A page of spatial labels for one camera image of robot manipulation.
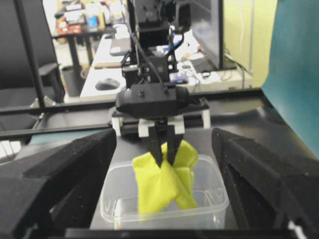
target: computer mouse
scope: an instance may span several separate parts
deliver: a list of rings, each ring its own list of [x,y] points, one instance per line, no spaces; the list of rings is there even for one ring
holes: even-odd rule
[[[120,86],[120,83],[117,80],[106,78],[103,80],[100,80],[96,85],[95,89],[98,91],[110,91],[115,90]]]

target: screw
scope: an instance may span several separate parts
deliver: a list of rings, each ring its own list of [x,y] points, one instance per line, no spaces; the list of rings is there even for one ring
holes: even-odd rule
[[[144,91],[143,91],[143,89],[139,89],[139,96],[144,96]]]

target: teal panel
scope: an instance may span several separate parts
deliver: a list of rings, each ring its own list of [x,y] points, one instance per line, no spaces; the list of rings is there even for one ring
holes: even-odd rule
[[[269,101],[317,158],[318,23],[319,0],[278,0],[269,75],[262,87]]]
[[[102,130],[82,130],[82,131],[76,131],[76,132],[47,133],[47,134],[34,135],[31,139],[30,145],[51,143],[51,142],[64,141],[64,140],[73,140],[77,138],[86,137],[101,131]]]

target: black table surface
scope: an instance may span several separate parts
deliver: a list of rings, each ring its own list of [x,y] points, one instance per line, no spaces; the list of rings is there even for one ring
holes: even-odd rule
[[[54,32],[51,35],[52,39],[59,39],[59,38],[66,38],[66,37],[81,37],[81,36],[98,36],[103,34],[113,34],[115,33],[115,29],[111,26],[107,26],[103,30],[97,30],[97,31],[88,31],[84,30],[81,33],[72,33],[72,34],[66,34],[66,35],[58,35],[57,32]]]
[[[184,139],[192,144],[200,154],[214,158],[212,150],[212,129],[219,127],[242,136],[256,139],[258,142],[280,155],[297,154],[315,158],[292,129],[282,120],[277,111],[265,103],[263,97],[246,97],[240,99],[216,99],[209,102],[211,111],[211,129],[186,129]],[[95,110],[77,113],[59,113],[48,115],[39,128],[55,128],[66,126],[81,126],[105,123],[110,119],[109,110]],[[48,150],[66,143],[72,139],[60,140],[45,144],[24,147],[17,158]],[[132,160],[147,150],[137,135],[118,137],[117,148],[111,165],[121,161]],[[92,221],[93,229],[105,228],[99,212],[99,205]],[[236,228],[232,210],[226,213],[226,227]]]

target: white desk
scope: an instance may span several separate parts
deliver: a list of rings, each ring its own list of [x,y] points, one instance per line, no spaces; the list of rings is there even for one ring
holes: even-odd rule
[[[120,61],[123,59],[123,56],[113,57],[110,55],[111,41],[111,39],[102,37],[91,70],[81,92],[81,102],[114,101],[117,94],[126,86],[125,79],[122,77],[121,68],[99,69],[106,66],[120,66]],[[182,58],[186,49],[189,50],[189,47],[187,47],[189,43],[191,43],[194,49],[198,45],[191,33],[185,35],[185,43],[176,51],[177,60]],[[190,62],[179,63],[178,68],[180,70],[182,70],[183,64],[189,65],[191,71],[195,73]],[[243,88],[243,72],[241,69],[212,72],[211,76],[205,79],[202,78],[200,74],[196,74],[196,77],[200,81],[200,84],[198,84],[198,80],[195,77],[188,75],[188,84],[180,86],[186,87],[190,93],[210,93]],[[120,87],[111,91],[96,90],[95,86],[98,81],[105,78],[113,78],[119,81]],[[252,77],[245,73],[244,88],[251,88],[252,84]]]

